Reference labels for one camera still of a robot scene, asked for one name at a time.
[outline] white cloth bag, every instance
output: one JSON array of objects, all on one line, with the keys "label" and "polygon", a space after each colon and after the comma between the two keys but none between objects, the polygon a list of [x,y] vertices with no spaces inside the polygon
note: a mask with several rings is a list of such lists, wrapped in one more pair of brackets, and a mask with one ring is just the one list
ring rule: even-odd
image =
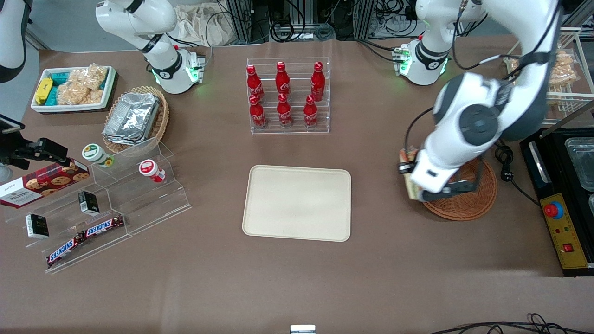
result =
[{"label": "white cloth bag", "polygon": [[177,39],[187,42],[194,42],[202,45],[213,46],[226,45],[236,39],[231,16],[225,11],[225,7],[219,6],[216,2],[206,2],[198,5],[177,5],[175,12],[178,16]]}]

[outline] jar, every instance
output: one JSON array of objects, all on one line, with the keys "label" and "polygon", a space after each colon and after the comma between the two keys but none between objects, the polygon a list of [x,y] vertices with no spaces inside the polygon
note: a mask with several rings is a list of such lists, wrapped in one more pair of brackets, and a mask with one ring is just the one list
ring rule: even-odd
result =
[{"label": "jar", "polygon": [[165,180],[165,171],[157,165],[154,160],[146,159],[138,166],[138,171],[145,177],[149,177],[154,182]]},{"label": "jar", "polygon": [[105,153],[101,146],[97,144],[86,145],[83,148],[83,158],[103,168],[109,168],[113,165],[113,156]]}]

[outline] coca-cola bottle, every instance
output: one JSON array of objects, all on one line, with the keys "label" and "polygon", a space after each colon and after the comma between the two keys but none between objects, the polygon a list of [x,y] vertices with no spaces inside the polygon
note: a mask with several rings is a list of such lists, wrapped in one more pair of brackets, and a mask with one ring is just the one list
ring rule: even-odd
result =
[{"label": "coca-cola bottle", "polygon": [[246,68],[248,72],[248,88],[250,95],[256,95],[260,100],[264,99],[264,89],[262,88],[262,80],[256,74],[256,68],[253,65],[248,65]]},{"label": "coca-cola bottle", "polygon": [[313,95],[308,95],[303,108],[305,127],[308,129],[313,129],[318,125],[318,107],[316,107],[314,100]]},{"label": "coca-cola bottle", "polygon": [[314,73],[311,76],[311,94],[316,101],[322,101],[324,88],[326,87],[326,78],[322,73],[322,62],[317,61],[314,64]]},{"label": "coca-cola bottle", "polygon": [[285,63],[279,61],[276,63],[276,90],[279,94],[285,94],[287,101],[291,100],[291,81],[289,75],[285,71]]},{"label": "coca-cola bottle", "polygon": [[249,97],[249,115],[252,118],[254,128],[257,130],[263,130],[268,125],[264,116],[264,108],[260,105],[260,99],[254,94]]},{"label": "coca-cola bottle", "polygon": [[280,126],[284,129],[290,128],[293,125],[293,117],[291,117],[291,106],[287,103],[286,94],[279,94],[279,104],[276,106],[276,111],[279,113]]}]

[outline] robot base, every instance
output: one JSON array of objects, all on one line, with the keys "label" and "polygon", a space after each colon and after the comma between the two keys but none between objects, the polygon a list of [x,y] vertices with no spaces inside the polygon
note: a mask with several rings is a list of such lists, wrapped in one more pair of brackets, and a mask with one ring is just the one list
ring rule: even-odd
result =
[{"label": "robot base", "polygon": [[179,49],[178,52],[182,56],[182,65],[172,78],[160,78],[153,70],[157,83],[170,94],[181,94],[193,85],[202,83],[204,78],[204,56],[197,56],[196,53],[184,49]]},{"label": "robot base", "polygon": [[437,78],[446,70],[447,59],[441,65],[435,62],[437,66],[432,70],[428,70],[425,64],[415,54],[415,49],[419,42],[416,39],[408,44],[402,44],[400,48],[392,51],[392,59],[395,61],[404,61],[402,63],[394,63],[396,75],[402,75],[412,83],[427,86],[436,82]]}]

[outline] aluminum foil container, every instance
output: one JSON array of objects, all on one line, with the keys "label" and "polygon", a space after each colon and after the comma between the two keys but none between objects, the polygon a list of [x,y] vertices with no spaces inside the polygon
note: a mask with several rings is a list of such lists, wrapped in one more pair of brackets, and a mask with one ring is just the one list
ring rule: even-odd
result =
[{"label": "aluminum foil container", "polygon": [[113,143],[134,145],[144,141],[159,109],[159,98],[153,94],[127,93],[122,96],[103,129]]}]

